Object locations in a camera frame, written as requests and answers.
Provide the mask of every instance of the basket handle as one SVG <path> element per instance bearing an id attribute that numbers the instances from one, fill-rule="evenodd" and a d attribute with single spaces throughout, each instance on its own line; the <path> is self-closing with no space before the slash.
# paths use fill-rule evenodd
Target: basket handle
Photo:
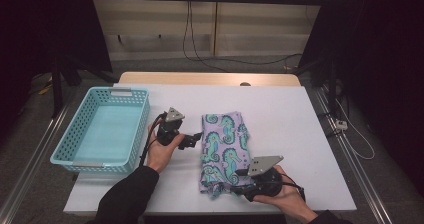
<path id="1" fill-rule="evenodd" d="M 103 163 L 99 162 L 73 162 L 72 166 L 75 167 L 90 167 L 90 168 L 105 168 Z"/>
<path id="2" fill-rule="evenodd" d="M 112 96 L 132 96 L 130 87 L 109 87 Z"/>

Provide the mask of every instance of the folded fabric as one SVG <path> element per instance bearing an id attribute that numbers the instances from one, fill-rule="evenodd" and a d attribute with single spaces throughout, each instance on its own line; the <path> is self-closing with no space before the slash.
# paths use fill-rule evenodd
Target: folded fabric
<path id="1" fill-rule="evenodd" d="M 250 164 L 249 134 L 241 113 L 203 115 L 202 128 L 200 192 L 215 198 L 230 193 L 232 186 L 251 184 L 250 177 L 235 173 Z"/>

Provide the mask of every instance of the black sleeve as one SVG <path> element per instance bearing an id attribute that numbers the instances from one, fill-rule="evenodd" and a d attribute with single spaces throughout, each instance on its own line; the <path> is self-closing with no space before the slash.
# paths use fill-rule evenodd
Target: black sleeve
<path id="1" fill-rule="evenodd" d="M 96 218 L 87 224 L 137 224 L 159 180 L 150 167 L 138 167 L 116 183 L 99 203 Z"/>
<path id="2" fill-rule="evenodd" d="M 312 220 L 309 224 L 352 224 L 350 221 L 341 220 L 337 218 L 330 211 L 325 211 L 321 213 L 318 217 Z"/>

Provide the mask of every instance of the white cable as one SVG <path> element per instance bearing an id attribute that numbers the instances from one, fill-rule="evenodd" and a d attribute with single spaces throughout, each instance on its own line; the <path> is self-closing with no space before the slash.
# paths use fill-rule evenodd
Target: white cable
<path id="1" fill-rule="evenodd" d="M 368 146 L 371 148 L 371 151 L 372 151 L 372 156 L 371 157 L 364 157 L 364 156 L 362 156 L 361 154 L 359 154 L 356 150 L 355 150 L 355 148 L 353 148 L 352 147 L 352 145 L 350 145 L 350 143 L 348 143 L 349 144 L 349 146 L 350 146 L 350 148 L 352 149 L 352 151 L 357 155 L 357 156 L 359 156 L 359 157 L 361 157 L 361 158 L 363 158 L 363 159 L 366 159 L 366 160 L 371 160 L 371 159 L 373 159 L 374 157 L 375 157 L 375 151 L 374 151 L 374 148 L 372 147 L 372 145 L 368 142 L 368 140 L 356 129 L 356 127 L 352 124 L 352 122 L 350 122 L 350 120 L 349 120 L 349 118 L 347 117 L 347 115 L 346 115 L 346 112 L 344 111 L 344 109 L 343 109 L 343 107 L 342 107 L 342 105 L 340 104 L 340 102 L 336 99 L 336 102 L 337 102 L 337 104 L 339 104 L 339 106 L 340 106 L 340 108 L 341 108 L 341 110 L 342 110 L 342 112 L 343 112 L 343 114 L 345 115 L 345 117 L 346 117 L 346 120 L 347 120 L 347 122 L 349 122 L 349 124 L 352 126 L 352 128 L 367 142 L 367 144 L 368 144 Z"/>

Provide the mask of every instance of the human arm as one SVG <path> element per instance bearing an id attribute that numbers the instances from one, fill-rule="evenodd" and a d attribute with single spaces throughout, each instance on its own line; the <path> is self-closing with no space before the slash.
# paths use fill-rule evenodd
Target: human arm
<path id="1" fill-rule="evenodd" d="M 285 171 L 281 166 L 274 166 L 274 168 L 280 173 L 283 182 L 292 183 L 292 180 L 286 175 Z M 274 197 L 257 195 L 253 198 L 256 202 L 265 204 L 271 204 L 276 206 L 286 215 L 289 215 L 301 223 L 306 224 L 349 224 L 351 222 L 345 220 L 339 220 L 330 211 L 325 211 L 318 216 L 306 202 L 302 199 L 299 192 L 295 187 L 283 186 L 280 193 Z"/>
<path id="2" fill-rule="evenodd" d="M 136 224 L 146 210 L 159 173 L 168 165 L 183 138 L 184 135 L 177 135 L 168 146 L 163 146 L 152 132 L 146 166 L 140 163 L 134 172 L 115 184 L 101 199 L 96 218 L 87 224 Z"/>

